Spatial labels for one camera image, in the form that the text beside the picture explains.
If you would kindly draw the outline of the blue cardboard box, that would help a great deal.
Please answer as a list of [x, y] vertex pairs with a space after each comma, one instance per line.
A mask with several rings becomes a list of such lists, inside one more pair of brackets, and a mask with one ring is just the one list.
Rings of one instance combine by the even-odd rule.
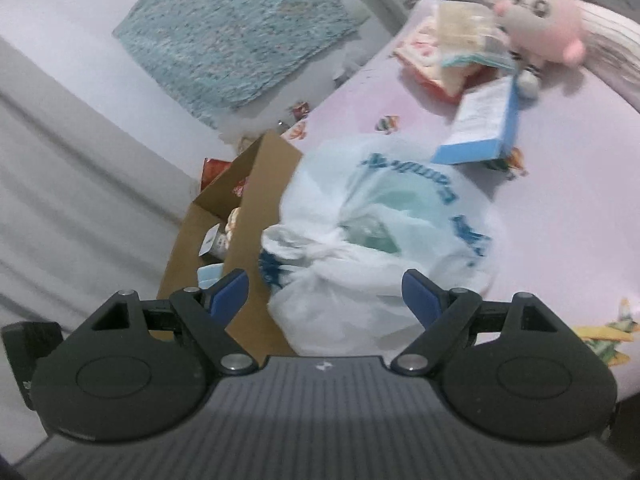
[[518, 131], [518, 90], [513, 76], [464, 92], [448, 138], [432, 162], [460, 165], [508, 156]]

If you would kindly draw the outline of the teal towel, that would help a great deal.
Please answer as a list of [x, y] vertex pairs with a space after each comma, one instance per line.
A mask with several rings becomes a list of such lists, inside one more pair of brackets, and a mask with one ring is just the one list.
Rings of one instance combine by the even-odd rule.
[[516, 64], [509, 49], [501, 42], [490, 42], [484, 47], [440, 47], [442, 67], [461, 67], [471, 64], [496, 68], [513, 73]]

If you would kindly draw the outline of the gold foil packet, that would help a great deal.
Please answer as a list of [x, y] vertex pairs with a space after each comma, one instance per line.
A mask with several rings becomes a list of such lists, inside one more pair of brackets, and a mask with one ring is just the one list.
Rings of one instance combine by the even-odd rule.
[[436, 38], [445, 58], [496, 52], [501, 46], [492, 11], [482, 4], [463, 1], [439, 3]]

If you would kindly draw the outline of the brown cardboard box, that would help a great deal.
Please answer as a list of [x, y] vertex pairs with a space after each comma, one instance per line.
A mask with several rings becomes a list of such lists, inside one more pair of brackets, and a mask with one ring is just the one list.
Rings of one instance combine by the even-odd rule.
[[180, 226], [157, 297], [198, 284], [198, 255], [206, 232], [238, 215], [224, 257], [224, 272], [242, 269], [248, 276], [247, 302], [228, 326], [228, 333], [258, 363], [267, 356], [292, 356], [294, 351], [268, 313], [270, 289], [258, 268], [262, 231], [280, 222], [281, 196], [302, 154], [275, 133], [267, 133], [239, 155], [231, 166], [191, 203]]

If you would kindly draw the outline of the white plastic bag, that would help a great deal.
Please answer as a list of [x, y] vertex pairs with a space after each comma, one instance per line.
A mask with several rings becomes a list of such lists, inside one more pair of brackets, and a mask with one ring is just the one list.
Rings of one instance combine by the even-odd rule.
[[390, 360], [422, 325], [401, 297], [406, 271], [487, 290], [504, 229], [462, 172], [398, 136], [323, 142], [300, 159], [262, 232], [268, 311], [300, 356]]

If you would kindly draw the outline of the white striped blanket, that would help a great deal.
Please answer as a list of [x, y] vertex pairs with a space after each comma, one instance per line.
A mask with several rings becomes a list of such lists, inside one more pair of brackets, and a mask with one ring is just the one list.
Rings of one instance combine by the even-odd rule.
[[639, 106], [639, 19], [585, 0], [471, 0], [490, 3], [520, 64], [518, 91], [537, 99], [548, 63], [587, 66]]

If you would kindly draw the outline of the pink plush toy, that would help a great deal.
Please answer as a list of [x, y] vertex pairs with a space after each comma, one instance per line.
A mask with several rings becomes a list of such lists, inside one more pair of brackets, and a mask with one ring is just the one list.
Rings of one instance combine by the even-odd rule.
[[576, 68], [585, 61], [586, 31], [577, 0], [501, 0], [494, 14], [508, 37], [523, 98], [538, 98], [546, 64]]

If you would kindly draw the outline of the teal patterned wall cloth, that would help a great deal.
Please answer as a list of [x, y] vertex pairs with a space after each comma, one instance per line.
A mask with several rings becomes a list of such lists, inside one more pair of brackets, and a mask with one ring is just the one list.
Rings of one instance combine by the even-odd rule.
[[356, 32], [341, 0], [138, 0], [113, 35], [209, 127]]

